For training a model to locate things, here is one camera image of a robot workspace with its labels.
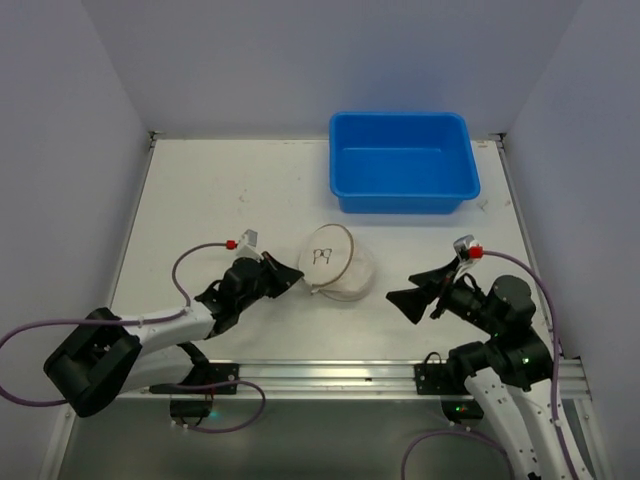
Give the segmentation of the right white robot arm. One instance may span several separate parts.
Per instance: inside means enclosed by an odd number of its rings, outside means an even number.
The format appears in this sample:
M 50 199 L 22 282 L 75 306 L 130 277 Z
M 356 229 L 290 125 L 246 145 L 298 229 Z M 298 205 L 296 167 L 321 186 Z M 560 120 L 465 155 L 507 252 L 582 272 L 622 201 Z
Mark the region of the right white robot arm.
M 496 439 L 450 427 L 446 434 L 482 442 L 506 460 L 513 479 L 589 479 L 592 474 L 568 424 L 560 397 L 560 349 L 533 327 L 537 311 L 529 284 L 497 277 L 487 291 L 464 267 L 490 256 L 479 246 L 447 265 L 410 276 L 412 288 L 386 298 L 412 323 L 451 313 L 488 335 L 413 367 L 419 395 L 470 395 Z

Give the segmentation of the blue plastic bin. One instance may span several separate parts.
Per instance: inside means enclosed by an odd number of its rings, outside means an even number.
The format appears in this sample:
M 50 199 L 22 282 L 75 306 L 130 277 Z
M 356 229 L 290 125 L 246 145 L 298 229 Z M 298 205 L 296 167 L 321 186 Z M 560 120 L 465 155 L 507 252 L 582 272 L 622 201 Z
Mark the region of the blue plastic bin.
M 450 214 L 481 183 L 464 118 L 340 112 L 329 122 L 329 187 L 351 214 Z

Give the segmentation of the aluminium front rail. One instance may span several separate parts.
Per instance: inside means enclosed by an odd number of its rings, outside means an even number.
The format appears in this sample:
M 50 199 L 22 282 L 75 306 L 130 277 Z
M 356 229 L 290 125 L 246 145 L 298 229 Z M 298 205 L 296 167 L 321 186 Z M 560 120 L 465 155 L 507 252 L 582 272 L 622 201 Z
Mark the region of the aluminium front rail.
M 239 378 L 279 394 L 350 392 L 364 395 L 416 393 L 413 365 L 422 361 L 244 361 Z M 192 360 L 180 349 L 139 360 L 116 387 L 118 394 L 181 383 L 196 365 L 234 363 Z

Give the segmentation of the white mesh laundry bag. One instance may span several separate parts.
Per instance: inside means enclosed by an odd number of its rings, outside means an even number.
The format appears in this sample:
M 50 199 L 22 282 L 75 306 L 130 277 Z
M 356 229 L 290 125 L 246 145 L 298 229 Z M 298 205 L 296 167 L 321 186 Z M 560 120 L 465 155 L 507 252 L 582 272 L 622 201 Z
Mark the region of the white mesh laundry bag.
M 298 269 L 313 294 L 343 302 L 364 298 L 376 275 L 370 251 L 336 223 L 325 224 L 308 237 L 298 256 Z

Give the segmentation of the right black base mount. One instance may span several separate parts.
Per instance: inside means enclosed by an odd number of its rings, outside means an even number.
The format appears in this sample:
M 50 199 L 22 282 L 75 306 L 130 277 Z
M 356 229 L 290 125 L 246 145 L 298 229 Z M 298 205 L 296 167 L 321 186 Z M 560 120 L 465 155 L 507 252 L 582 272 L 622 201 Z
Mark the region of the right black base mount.
M 455 425 L 472 427 L 484 418 L 484 412 L 466 388 L 454 380 L 447 362 L 438 352 L 430 352 L 413 365 L 416 393 L 437 396 L 443 415 Z

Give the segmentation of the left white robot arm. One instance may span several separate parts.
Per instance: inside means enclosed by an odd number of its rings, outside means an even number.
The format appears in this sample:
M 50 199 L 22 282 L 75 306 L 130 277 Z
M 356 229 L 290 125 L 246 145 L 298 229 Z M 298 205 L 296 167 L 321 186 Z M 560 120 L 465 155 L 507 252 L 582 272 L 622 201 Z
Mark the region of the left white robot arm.
M 279 297 L 303 276 L 263 252 L 237 258 L 221 279 L 167 321 L 120 318 L 108 308 L 96 309 L 47 358 L 44 373 L 82 418 L 141 387 L 211 393 L 226 378 L 215 373 L 196 342 L 230 330 L 247 308 L 264 297 Z

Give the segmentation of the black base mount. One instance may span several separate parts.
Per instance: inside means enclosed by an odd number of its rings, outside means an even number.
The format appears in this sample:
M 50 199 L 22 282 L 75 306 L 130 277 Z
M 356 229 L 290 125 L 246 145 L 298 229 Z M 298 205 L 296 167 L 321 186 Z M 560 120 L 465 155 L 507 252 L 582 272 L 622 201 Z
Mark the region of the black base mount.
M 204 389 L 203 385 L 234 381 L 239 378 L 237 363 L 206 363 L 196 365 L 179 384 L 155 385 L 149 388 L 156 395 L 194 395 L 194 399 L 172 399 L 169 413 L 172 420 L 181 426 L 199 426 L 213 413 L 213 399 L 216 392 L 234 395 L 236 385 Z
M 437 396 L 443 415 L 455 425 L 472 427 L 484 418 L 484 412 L 466 388 L 454 380 L 447 362 L 438 352 L 430 352 L 413 365 L 416 393 Z

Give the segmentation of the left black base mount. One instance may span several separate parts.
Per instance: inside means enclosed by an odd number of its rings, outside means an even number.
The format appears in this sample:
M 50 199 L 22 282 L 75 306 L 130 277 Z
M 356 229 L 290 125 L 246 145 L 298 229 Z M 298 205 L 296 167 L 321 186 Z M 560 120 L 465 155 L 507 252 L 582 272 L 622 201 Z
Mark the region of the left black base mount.
M 204 389 L 203 385 L 234 381 L 239 378 L 237 363 L 206 363 L 196 365 L 179 384 L 155 385 L 149 388 L 156 395 L 194 395 L 194 399 L 172 399 L 169 413 L 172 420 L 181 426 L 199 426 L 213 413 L 213 399 L 216 392 L 234 395 L 236 385 Z

